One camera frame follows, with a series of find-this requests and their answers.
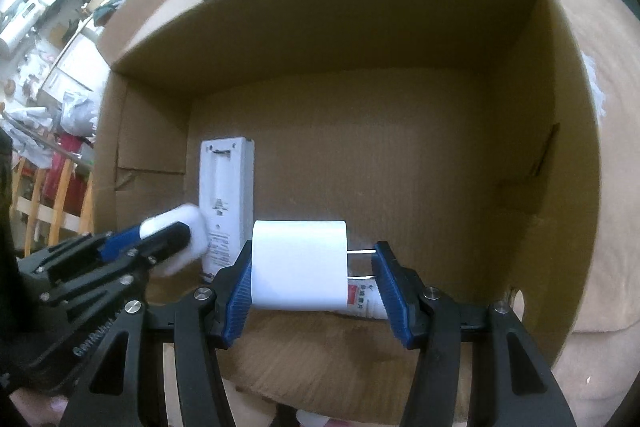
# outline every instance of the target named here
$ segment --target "metal screw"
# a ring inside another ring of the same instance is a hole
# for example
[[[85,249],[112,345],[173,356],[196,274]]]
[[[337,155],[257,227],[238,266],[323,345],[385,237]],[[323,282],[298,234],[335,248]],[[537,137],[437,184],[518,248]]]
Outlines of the metal screw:
[[[142,302],[140,301],[129,301],[124,305],[124,311],[130,314],[138,313],[142,308]]]
[[[198,301],[206,301],[211,296],[211,290],[209,288],[198,288],[193,292],[193,296]]]
[[[497,301],[494,304],[494,310],[496,310],[498,313],[504,315],[509,313],[509,310],[511,308],[509,307],[509,305],[505,302],[505,301]]]
[[[430,301],[437,301],[440,298],[440,290],[434,286],[427,286],[427,288],[424,289],[424,296]]]

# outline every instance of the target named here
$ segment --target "cardboard box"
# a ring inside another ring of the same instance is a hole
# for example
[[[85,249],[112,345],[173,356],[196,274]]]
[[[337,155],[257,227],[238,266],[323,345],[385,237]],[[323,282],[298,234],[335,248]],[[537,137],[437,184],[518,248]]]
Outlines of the cardboard box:
[[[549,362],[558,355],[600,174],[558,0],[128,0],[98,48],[112,71],[97,229],[196,203],[200,142],[246,136],[256,219],[343,219],[350,248],[387,240],[460,301],[521,290],[526,327]],[[153,281],[148,298],[196,284],[193,267]],[[394,424],[416,356],[386,322],[252,311],[219,360],[255,393]]]

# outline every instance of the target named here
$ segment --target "screw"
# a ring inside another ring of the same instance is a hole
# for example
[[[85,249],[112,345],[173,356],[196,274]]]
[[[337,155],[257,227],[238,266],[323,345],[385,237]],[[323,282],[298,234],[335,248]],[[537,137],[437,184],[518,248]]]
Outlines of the screw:
[[[130,314],[138,313],[142,308],[142,302],[140,301],[129,301],[124,305],[124,311]]]
[[[133,282],[133,276],[129,273],[120,277],[120,284],[129,286]]]
[[[494,304],[494,310],[496,310],[498,313],[502,315],[509,313],[510,309],[511,308],[509,308],[509,305],[505,301],[497,301]]]
[[[434,286],[427,286],[427,288],[424,289],[424,296],[430,301],[437,301],[440,298],[440,290]]]
[[[209,288],[198,288],[193,292],[193,296],[198,301],[206,301],[211,296],[211,290]]]

